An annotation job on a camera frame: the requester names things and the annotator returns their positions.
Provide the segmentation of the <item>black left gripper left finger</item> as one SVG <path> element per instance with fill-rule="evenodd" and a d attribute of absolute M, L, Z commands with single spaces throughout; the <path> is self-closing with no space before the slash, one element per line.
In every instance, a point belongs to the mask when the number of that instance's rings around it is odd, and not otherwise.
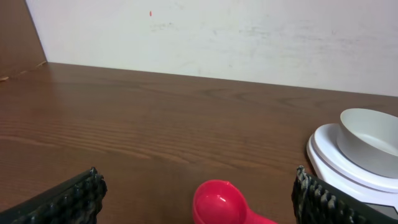
<path fill-rule="evenodd" d="M 96 224 L 106 192 L 104 177 L 92 167 L 1 212 L 1 223 Z"/>

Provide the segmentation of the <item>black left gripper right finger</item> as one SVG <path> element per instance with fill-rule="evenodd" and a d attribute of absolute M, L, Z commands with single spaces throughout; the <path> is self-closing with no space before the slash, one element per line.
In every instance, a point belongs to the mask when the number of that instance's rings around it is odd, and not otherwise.
<path fill-rule="evenodd" d="M 397 224 L 391 218 L 297 167 L 292 203 L 298 224 Z"/>

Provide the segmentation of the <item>red measuring scoop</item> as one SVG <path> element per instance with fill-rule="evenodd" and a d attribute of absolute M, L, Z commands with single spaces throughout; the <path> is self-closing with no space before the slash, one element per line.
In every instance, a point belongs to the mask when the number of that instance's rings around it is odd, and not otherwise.
<path fill-rule="evenodd" d="M 275 224 L 254 213 L 239 189 L 225 180 L 208 180 L 196 189 L 192 215 L 195 224 Z"/>

